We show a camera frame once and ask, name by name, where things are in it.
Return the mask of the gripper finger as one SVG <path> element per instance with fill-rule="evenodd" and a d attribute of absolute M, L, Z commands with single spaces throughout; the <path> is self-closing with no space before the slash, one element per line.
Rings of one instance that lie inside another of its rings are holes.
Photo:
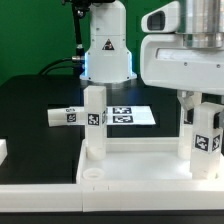
<path fill-rule="evenodd" d="M 214 129 L 220 128 L 221 124 L 222 124 L 221 113 L 217 112 L 217 113 L 214 114 L 213 128 Z"/>

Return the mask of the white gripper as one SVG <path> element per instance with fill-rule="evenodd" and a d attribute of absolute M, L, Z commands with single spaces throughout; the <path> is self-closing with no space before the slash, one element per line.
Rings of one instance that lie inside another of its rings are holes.
<path fill-rule="evenodd" d="M 141 28 L 142 80 L 178 90 L 183 121 L 192 124 L 193 91 L 224 95 L 224 0 L 173 0 L 144 15 Z"/>

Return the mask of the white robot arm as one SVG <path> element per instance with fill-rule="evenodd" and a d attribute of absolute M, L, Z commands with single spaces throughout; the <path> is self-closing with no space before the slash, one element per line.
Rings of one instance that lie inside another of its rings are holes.
<path fill-rule="evenodd" d="M 118 1 L 91 8 L 91 45 L 84 80 L 132 79 L 125 19 Z M 224 95 L 224 0 L 173 0 L 144 15 L 140 75 L 155 87 Z"/>

